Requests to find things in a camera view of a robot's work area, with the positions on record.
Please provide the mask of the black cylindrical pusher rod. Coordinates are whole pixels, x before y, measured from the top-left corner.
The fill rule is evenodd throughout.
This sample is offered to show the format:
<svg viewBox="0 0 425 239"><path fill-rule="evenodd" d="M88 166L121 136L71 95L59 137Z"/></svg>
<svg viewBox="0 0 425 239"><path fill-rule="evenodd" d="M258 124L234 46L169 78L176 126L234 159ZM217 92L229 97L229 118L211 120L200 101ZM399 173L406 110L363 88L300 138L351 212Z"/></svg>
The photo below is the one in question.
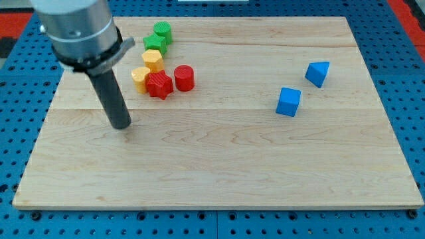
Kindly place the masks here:
<svg viewBox="0 0 425 239"><path fill-rule="evenodd" d="M97 97L114 129L125 129L131 116L112 70L98 75L88 75Z"/></svg>

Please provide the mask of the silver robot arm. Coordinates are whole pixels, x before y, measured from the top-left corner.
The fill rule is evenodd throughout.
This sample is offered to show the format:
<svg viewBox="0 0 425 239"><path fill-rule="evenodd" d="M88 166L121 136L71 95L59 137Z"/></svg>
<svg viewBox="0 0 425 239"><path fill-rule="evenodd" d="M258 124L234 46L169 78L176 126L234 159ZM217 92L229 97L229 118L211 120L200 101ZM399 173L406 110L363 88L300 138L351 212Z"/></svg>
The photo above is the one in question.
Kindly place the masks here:
<svg viewBox="0 0 425 239"><path fill-rule="evenodd" d="M115 129L125 129L131 117L113 66L135 46L122 38L106 0L30 0L40 31L52 43L59 63L89 77L98 99Z"/></svg>

